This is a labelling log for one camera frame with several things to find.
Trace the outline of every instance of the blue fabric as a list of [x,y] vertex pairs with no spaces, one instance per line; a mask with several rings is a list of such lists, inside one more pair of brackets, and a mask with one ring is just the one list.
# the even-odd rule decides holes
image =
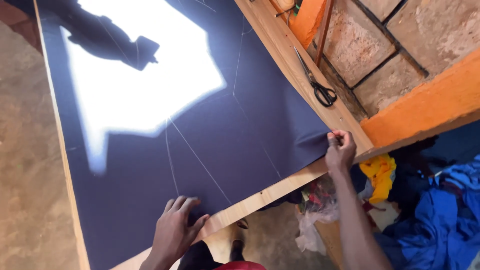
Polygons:
[[396,270],[468,268],[480,250],[480,192],[462,197],[432,188],[424,192],[415,217],[375,237]]
[[453,183],[461,189],[468,187],[480,190],[480,154],[467,164],[453,165],[444,170],[435,178],[437,183],[441,180]]

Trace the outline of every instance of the scissors blade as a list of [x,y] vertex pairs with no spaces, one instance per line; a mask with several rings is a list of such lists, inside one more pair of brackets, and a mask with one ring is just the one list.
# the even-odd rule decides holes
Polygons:
[[295,46],[293,46],[293,48],[295,49],[295,51],[297,52],[297,56],[299,57],[300,59],[300,63],[303,67],[303,70],[305,71],[305,74],[307,75],[308,79],[310,80],[310,82],[313,81],[313,74],[312,72],[307,68],[307,65],[305,64],[305,61],[303,60],[303,58],[300,56],[299,54],[299,51],[297,51],[297,48],[295,48]]

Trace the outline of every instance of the orange painted beam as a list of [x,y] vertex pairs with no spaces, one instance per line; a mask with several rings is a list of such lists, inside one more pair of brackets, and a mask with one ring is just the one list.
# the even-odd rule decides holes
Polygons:
[[[277,12],[283,11],[276,0],[270,0],[270,2]],[[326,0],[303,0],[297,16],[294,16],[293,12],[290,15],[288,25],[304,49],[308,48],[313,36],[317,33],[325,12],[325,6]],[[285,22],[287,21],[287,15],[288,12],[281,16]]]
[[477,49],[360,125],[375,147],[384,147],[475,113],[480,110],[479,74]]

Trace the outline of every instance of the wooden board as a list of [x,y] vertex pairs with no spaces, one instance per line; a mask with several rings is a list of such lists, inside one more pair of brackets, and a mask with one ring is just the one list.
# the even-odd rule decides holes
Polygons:
[[[256,0],[250,2],[249,0],[236,0],[236,3],[244,13],[245,17],[252,25],[257,35],[268,49],[273,59],[284,73],[286,78],[301,94],[301,96],[308,102],[314,111],[321,117],[321,119],[331,128],[344,129],[351,131],[357,142],[358,154],[362,154],[372,148],[372,144],[365,133],[362,131],[353,116],[347,110],[345,105],[338,100],[334,106],[324,108],[316,100],[313,90],[308,83],[300,62],[295,54],[293,46],[296,46],[299,53],[306,60],[308,67],[312,70],[317,81],[324,86],[330,87],[325,77],[315,67],[307,52],[301,48],[300,43],[293,36],[288,27],[279,18],[275,18],[275,9],[271,6],[268,0]],[[46,56],[44,39],[42,36],[42,44],[44,46],[44,55]],[[48,78],[50,85],[52,85],[48,61],[46,58]],[[55,109],[55,116],[57,120],[57,128],[60,138],[60,148],[64,164],[65,176],[69,199],[72,207],[72,217],[74,221],[74,230],[77,238],[77,248],[80,259],[81,269],[90,269],[86,248],[83,241],[82,229],[76,207],[75,194],[72,188],[72,179],[70,176],[70,169],[65,151],[65,144],[63,138],[62,127],[58,108],[56,106],[55,93],[51,87],[51,94]],[[256,211],[257,209],[267,205],[268,203],[282,197],[283,195],[295,190],[296,188],[310,182],[318,176],[327,172],[324,160],[318,160],[290,177],[268,187],[267,189],[258,192],[247,199],[221,211],[212,216],[205,227],[201,230],[198,239],[202,239],[227,225],[239,220],[242,217]]]

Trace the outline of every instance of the person's right hand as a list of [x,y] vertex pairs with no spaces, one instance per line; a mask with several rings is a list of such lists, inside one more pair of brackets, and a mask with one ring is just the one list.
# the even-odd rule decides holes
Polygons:
[[352,133],[332,129],[332,132],[327,133],[327,138],[329,147],[325,155],[325,161],[328,172],[330,174],[348,172],[352,167],[357,150]]

